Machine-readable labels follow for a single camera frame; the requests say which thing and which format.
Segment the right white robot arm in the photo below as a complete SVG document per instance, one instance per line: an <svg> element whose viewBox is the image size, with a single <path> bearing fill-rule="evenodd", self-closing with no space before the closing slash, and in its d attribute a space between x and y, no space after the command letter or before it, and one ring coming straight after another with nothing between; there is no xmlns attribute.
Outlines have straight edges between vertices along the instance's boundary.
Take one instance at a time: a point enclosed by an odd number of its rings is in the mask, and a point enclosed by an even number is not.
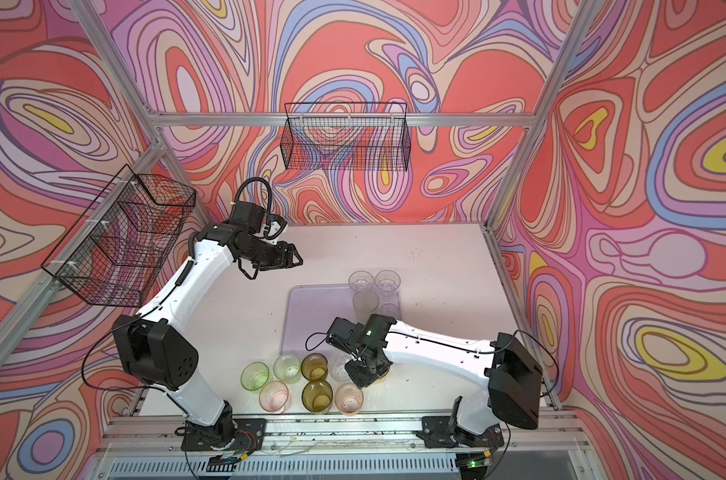
<svg viewBox="0 0 726 480"><path fill-rule="evenodd" d="M429 367L478 387L459 399L455 425L481 435L500 422L524 430L539 426L543 369L513 335L492 340L449 337L373 314L366 323L337 317L325 342L347 353L345 371L360 389L383 378L394 364Z"/></svg>

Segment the pale green glass front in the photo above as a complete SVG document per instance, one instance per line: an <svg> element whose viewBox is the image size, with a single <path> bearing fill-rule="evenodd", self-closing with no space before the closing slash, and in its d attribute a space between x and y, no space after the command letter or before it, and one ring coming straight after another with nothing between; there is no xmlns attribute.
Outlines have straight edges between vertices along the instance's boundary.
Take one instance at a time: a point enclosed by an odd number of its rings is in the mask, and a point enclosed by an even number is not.
<svg viewBox="0 0 726 480"><path fill-rule="evenodd" d="M379 297L372 289L356 291L352 298L353 310L359 323L365 324L379 308Z"/></svg>

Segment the yellow glass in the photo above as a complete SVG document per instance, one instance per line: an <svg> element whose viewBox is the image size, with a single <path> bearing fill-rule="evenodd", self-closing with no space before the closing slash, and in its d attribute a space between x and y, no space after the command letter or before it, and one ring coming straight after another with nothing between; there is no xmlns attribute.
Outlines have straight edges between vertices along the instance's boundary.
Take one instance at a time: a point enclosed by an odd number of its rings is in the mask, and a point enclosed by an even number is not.
<svg viewBox="0 0 726 480"><path fill-rule="evenodd" d="M390 373L390 371L389 371L389 370L387 370L387 371L386 371L386 372L384 372L384 373L383 373L382 375L378 376L378 377L377 377L377 378L376 378L376 379L374 380L374 383L379 383L379 382L383 381L383 380L384 380L384 379L385 379L385 378L386 378L386 377L388 376L388 374L389 374L389 373Z"/></svg>

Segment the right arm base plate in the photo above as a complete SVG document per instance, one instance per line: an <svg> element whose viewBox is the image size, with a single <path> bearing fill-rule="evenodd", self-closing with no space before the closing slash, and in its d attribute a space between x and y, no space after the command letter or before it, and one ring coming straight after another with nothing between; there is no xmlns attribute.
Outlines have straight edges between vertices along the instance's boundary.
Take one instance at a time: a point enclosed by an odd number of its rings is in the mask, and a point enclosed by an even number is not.
<svg viewBox="0 0 726 480"><path fill-rule="evenodd" d="M426 448L490 448L495 451L504 445L504 435L499 426L486 429L482 434L469 433L455 425L450 416L424 416L421 427L414 435Z"/></svg>

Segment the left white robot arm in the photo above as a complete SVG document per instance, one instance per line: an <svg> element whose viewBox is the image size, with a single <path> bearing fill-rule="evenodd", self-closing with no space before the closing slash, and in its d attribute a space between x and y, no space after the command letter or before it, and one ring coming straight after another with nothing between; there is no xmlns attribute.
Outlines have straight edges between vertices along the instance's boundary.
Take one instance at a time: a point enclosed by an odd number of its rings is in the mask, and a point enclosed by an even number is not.
<svg viewBox="0 0 726 480"><path fill-rule="evenodd" d="M229 403L198 370L199 354L188 340L192 313L225 270L245 263L254 280L261 272L303 264L296 246L258 237L248 228L209 224L191 235L188 257L171 280L134 316L122 315L111 333L125 373L164 392L198 427L230 428Z"/></svg>

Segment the dark olive glass back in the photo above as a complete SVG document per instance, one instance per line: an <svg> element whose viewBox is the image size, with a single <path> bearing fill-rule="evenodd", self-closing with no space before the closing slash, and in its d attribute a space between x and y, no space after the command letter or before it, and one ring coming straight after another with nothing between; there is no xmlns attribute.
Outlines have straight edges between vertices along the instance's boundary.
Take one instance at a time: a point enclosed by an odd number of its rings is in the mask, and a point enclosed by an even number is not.
<svg viewBox="0 0 726 480"><path fill-rule="evenodd" d="M302 360L300 369L308 381L325 380L328 375L328 359L323 354L311 353Z"/></svg>

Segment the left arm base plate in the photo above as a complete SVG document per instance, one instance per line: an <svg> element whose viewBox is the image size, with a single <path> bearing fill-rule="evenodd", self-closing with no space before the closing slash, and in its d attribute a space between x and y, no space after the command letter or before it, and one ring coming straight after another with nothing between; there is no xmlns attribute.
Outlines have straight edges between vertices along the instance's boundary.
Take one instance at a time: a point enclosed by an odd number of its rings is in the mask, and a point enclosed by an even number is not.
<svg viewBox="0 0 726 480"><path fill-rule="evenodd" d="M200 426L186 421L175 430L186 452L253 453L262 448L267 421L264 418L236 417L226 424Z"/></svg>

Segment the small clear glass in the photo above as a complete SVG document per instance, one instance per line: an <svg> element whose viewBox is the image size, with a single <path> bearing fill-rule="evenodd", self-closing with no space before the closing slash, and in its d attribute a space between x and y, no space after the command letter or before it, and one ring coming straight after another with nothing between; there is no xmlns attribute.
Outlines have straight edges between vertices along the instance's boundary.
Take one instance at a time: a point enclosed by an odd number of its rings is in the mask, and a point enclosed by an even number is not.
<svg viewBox="0 0 726 480"><path fill-rule="evenodd" d="M392 317L396 320L401 318L400 307L396 304L387 303L379 307L378 313L383 316Z"/></svg>

